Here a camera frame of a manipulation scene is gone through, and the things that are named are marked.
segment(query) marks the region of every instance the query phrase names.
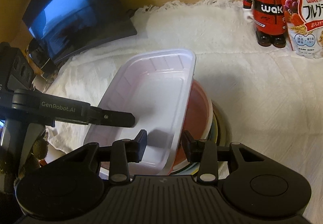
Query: white fabric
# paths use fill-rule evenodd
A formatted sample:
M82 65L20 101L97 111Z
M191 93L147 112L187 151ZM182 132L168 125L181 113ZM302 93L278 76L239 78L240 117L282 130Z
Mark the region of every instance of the white fabric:
M134 37L73 57L47 91L98 105L117 69L131 56L186 47L197 54L194 78L224 111L239 141L304 175L312 187L305 211L323 220L323 58L297 56L257 44L241 2L169 2L135 13ZM56 123L50 143L64 152L80 147L86 126Z

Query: robot toy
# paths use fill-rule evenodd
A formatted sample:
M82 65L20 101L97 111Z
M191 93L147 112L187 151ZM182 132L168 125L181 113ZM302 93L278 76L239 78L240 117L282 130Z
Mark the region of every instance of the robot toy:
M281 0L243 0L243 17L255 23L259 45L285 47L287 26Z

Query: red cereal bag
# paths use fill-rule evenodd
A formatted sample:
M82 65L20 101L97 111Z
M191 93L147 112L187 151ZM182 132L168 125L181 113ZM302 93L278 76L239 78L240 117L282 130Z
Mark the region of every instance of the red cereal bag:
M293 50L323 57L323 0L281 0Z

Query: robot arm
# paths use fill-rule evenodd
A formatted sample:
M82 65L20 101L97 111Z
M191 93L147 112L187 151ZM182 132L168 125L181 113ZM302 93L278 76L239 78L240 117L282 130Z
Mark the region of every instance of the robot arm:
M251 8L252 2L253 0L243 0L243 18L248 23L252 23L254 18Z

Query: panda figurine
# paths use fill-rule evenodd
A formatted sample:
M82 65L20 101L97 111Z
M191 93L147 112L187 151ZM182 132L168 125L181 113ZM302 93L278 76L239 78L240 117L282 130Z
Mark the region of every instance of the panda figurine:
M243 0L243 17L255 23L258 44L285 47L287 26L281 0Z

